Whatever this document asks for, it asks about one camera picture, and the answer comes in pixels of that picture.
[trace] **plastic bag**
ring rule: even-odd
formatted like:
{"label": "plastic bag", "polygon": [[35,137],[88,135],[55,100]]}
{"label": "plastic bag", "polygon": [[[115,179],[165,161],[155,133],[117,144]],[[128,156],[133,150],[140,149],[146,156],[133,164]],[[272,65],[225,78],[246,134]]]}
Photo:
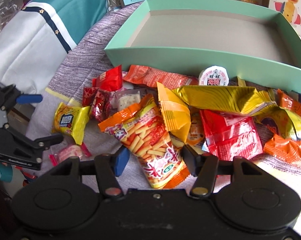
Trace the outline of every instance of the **plastic bag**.
{"label": "plastic bag", "polygon": [[50,154],[49,159],[51,160],[53,166],[65,161],[69,157],[77,156],[80,159],[83,157],[91,157],[91,153],[87,149],[86,145],[83,143],[81,146],[79,145],[69,145],[66,148],[60,150],[56,154]]}
{"label": "plastic bag", "polygon": [[255,123],[249,116],[200,111],[209,152],[220,160],[251,159],[263,153]]}
{"label": "plastic bag", "polygon": [[0,32],[23,5],[23,0],[0,0]]}

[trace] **clear plastic wrapper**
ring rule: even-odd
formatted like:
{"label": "clear plastic wrapper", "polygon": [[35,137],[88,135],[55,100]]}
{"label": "clear plastic wrapper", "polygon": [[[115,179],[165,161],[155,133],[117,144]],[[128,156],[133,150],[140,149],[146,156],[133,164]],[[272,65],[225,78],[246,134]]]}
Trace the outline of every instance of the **clear plastic wrapper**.
{"label": "clear plastic wrapper", "polygon": [[23,0],[0,0],[0,32],[23,5]]}
{"label": "clear plastic wrapper", "polygon": [[92,155],[87,149],[86,145],[83,143],[81,146],[76,144],[68,145],[66,148],[60,150],[59,152],[50,154],[49,159],[51,160],[53,166],[56,166],[72,156],[77,156],[82,160],[83,158],[89,158]]}
{"label": "clear plastic wrapper", "polygon": [[146,88],[116,92],[117,110],[121,111],[134,103],[139,103],[146,94]]}

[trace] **yellow snack bag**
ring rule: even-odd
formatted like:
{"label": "yellow snack bag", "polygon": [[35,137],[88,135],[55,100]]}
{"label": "yellow snack bag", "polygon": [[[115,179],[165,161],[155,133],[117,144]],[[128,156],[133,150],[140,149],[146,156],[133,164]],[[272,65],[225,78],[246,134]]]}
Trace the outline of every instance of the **yellow snack bag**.
{"label": "yellow snack bag", "polygon": [[183,143],[186,143],[191,125],[190,111],[187,105],[159,82],[157,82],[157,90],[161,113],[167,130]]}
{"label": "yellow snack bag", "polygon": [[68,106],[61,102],[55,112],[53,132],[70,135],[75,143],[81,145],[84,138],[84,129],[89,121],[90,106]]}
{"label": "yellow snack bag", "polygon": [[276,106],[266,91],[254,87],[182,86],[172,92],[190,106],[238,115],[255,116]]}
{"label": "yellow snack bag", "polygon": [[255,119],[284,139],[301,140],[301,117],[288,109],[277,106]]}

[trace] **potato stick snack bag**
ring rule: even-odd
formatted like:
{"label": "potato stick snack bag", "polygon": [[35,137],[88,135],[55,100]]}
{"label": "potato stick snack bag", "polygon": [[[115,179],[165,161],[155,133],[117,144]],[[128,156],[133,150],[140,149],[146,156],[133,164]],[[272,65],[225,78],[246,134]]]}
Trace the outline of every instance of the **potato stick snack bag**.
{"label": "potato stick snack bag", "polygon": [[171,90],[157,82],[158,100],[165,126],[174,136],[186,143],[191,125],[187,105]]}
{"label": "potato stick snack bag", "polygon": [[276,106],[266,91],[254,87],[182,86],[172,92],[190,106],[224,113],[255,116]]}
{"label": "potato stick snack bag", "polygon": [[102,132],[114,135],[138,157],[153,188],[164,187],[183,167],[180,152],[174,149],[151,94],[98,126]]}
{"label": "potato stick snack bag", "polygon": [[76,144],[81,145],[85,126],[89,121],[89,110],[90,106],[68,106],[61,102],[55,112],[53,132],[70,135]]}

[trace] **red candy wrapper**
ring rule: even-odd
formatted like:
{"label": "red candy wrapper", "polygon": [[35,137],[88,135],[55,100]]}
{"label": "red candy wrapper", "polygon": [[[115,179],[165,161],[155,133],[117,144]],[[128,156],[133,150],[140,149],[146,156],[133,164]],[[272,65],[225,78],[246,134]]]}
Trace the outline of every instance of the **red candy wrapper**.
{"label": "red candy wrapper", "polygon": [[220,160],[234,156],[251,159],[263,153],[263,147],[252,117],[201,110],[209,152]]}
{"label": "red candy wrapper", "polygon": [[91,106],[96,95],[97,87],[84,87],[82,106]]}
{"label": "red candy wrapper", "polygon": [[91,116],[93,116],[97,121],[102,122],[106,120],[111,111],[110,96],[111,92],[98,89],[95,95],[92,108]]}
{"label": "red candy wrapper", "polygon": [[102,73],[99,78],[92,80],[93,87],[106,91],[117,91],[123,86],[122,65]]}
{"label": "red candy wrapper", "polygon": [[80,159],[84,157],[91,157],[91,153],[87,149],[86,145],[83,143],[82,145],[68,145],[63,150],[59,151],[56,154],[50,154],[49,159],[51,160],[53,166],[58,165],[62,161],[65,161],[67,158],[77,156]]}

